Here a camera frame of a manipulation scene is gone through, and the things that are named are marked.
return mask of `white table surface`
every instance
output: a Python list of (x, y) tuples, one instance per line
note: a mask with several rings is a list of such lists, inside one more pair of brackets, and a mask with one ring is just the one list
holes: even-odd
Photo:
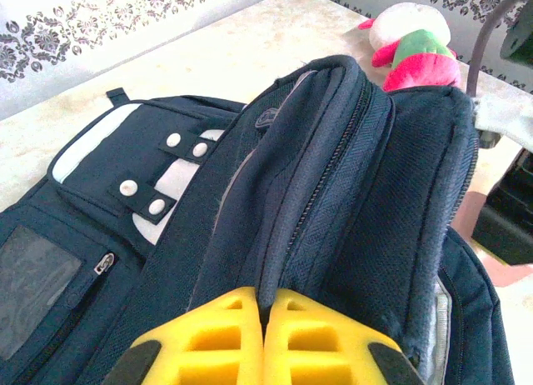
[[(367, 32), (356, 29), (364, 20), (327, 0), (266, 0), (1, 121), (0, 211), (43, 176), (66, 142), (111, 107), (107, 90), (123, 87), (130, 98), (201, 94), (247, 103), (276, 78), (332, 54), (352, 55), (372, 81), (382, 83), (387, 69), (371, 67)], [(467, 66), (461, 70), (466, 78)], [(478, 94), (485, 93), (533, 99), (482, 73)], [(471, 191), (487, 194), (520, 149), (503, 138), (496, 148), (481, 150)], [(498, 289), (517, 383), (533, 378), (527, 357), (533, 353), (532, 284), (530, 275)]]

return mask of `white snap button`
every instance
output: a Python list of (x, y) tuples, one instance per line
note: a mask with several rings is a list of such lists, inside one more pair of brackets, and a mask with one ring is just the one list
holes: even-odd
[(179, 133), (171, 133), (167, 138), (167, 146), (170, 148), (175, 148), (181, 141), (182, 136)]
[(207, 143), (198, 143), (194, 149), (192, 149), (192, 155), (195, 157), (195, 158), (200, 158), (201, 156), (203, 156), (204, 154), (207, 153)]
[(148, 212), (156, 216), (165, 209), (165, 201), (163, 199), (154, 200), (148, 207)]
[(133, 196), (138, 190), (137, 183), (132, 179), (127, 179), (120, 184), (120, 193), (124, 196)]

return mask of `backpack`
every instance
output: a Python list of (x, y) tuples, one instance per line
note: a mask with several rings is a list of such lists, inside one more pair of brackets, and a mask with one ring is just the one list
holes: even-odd
[(428, 383), (513, 383), (496, 292), (450, 228), (476, 164), (453, 87), (385, 93), (351, 57), (243, 105), (130, 101), (0, 215), (0, 383), (97, 384), (140, 335), (240, 287), (394, 339)]

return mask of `plush toy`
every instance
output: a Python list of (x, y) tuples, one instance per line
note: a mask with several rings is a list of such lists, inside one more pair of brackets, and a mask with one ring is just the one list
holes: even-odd
[(398, 3), (359, 28), (370, 28), (370, 44), (376, 51), (372, 66), (392, 64), (383, 84), (385, 91), (421, 85), (460, 85), (456, 54), (446, 46), (451, 39), (450, 29), (437, 9)]

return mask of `zipper pull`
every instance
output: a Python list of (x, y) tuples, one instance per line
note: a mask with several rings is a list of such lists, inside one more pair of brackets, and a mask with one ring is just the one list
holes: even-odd
[(98, 264), (94, 268), (94, 272), (97, 275), (102, 275), (104, 272), (106, 272), (113, 264), (115, 263), (115, 255), (113, 253), (108, 253), (104, 257), (102, 257), (102, 260), (98, 262)]

